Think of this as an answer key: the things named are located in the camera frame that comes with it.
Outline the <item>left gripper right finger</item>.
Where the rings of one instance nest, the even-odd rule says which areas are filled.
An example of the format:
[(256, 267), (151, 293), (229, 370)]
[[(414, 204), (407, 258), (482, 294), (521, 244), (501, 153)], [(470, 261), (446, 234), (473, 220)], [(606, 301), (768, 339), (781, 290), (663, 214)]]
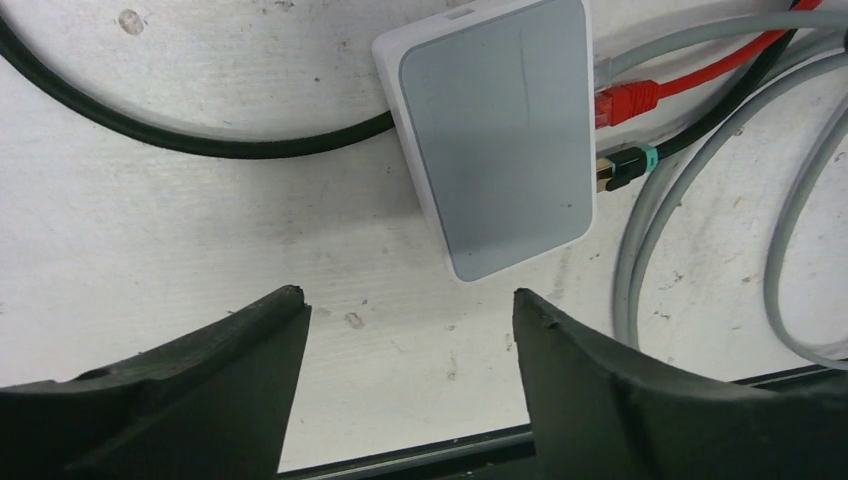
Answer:
[(661, 362), (531, 290), (514, 295), (545, 479), (843, 479), (847, 376), (824, 367), (738, 382)]

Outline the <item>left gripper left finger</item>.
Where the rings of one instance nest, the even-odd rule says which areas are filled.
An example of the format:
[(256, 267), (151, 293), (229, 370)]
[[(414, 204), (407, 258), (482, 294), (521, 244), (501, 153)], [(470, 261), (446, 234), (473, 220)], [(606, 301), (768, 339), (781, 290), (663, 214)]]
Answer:
[(311, 317), (284, 286), (65, 382), (1, 391), (5, 479), (272, 479)]

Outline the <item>white network switch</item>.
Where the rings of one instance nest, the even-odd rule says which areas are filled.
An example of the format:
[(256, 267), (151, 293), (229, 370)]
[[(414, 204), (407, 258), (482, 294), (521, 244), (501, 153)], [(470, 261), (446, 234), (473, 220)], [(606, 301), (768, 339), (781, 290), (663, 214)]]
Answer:
[(473, 1), (379, 35), (372, 54), (413, 185), (453, 275), (573, 244), (596, 213), (584, 1)]

